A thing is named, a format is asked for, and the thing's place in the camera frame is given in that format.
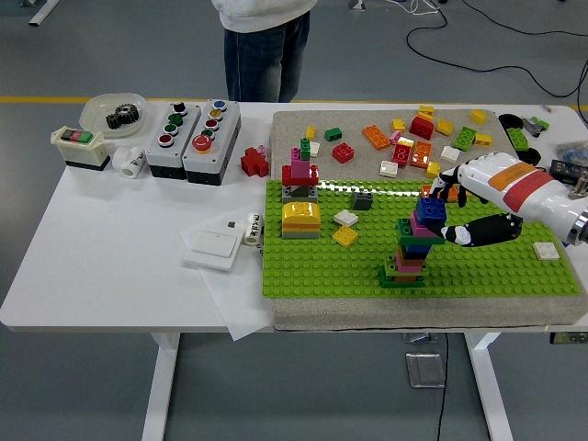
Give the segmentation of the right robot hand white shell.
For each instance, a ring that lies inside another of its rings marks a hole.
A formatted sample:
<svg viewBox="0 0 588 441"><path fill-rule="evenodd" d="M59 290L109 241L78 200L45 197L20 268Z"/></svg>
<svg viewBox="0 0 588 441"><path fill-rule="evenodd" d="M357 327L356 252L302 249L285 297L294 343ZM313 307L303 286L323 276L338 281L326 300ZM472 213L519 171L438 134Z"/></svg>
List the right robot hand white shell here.
<svg viewBox="0 0 588 441"><path fill-rule="evenodd" d="M455 184L459 185L460 207L465 206L470 192L503 213L463 225L429 227L452 243L476 247L512 241L526 221L544 223L564 243L587 241L587 199L572 198L564 184L508 153L489 153L446 170L435 179L430 196L445 199Z"/></svg>

